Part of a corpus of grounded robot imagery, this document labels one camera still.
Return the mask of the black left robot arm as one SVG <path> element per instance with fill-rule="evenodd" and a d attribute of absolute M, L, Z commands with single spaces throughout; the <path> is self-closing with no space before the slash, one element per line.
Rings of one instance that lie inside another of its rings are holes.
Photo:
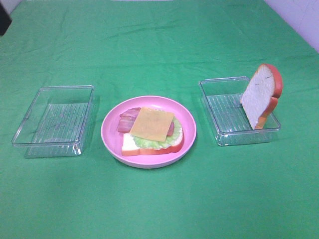
<path fill-rule="evenodd" d="M 4 8 L 2 3 L 0 4 L 0 36 L 3 36 L 8 28 L 10 27 L 12 22 L 12 19 L 7 12 L 7 10 Z"/>

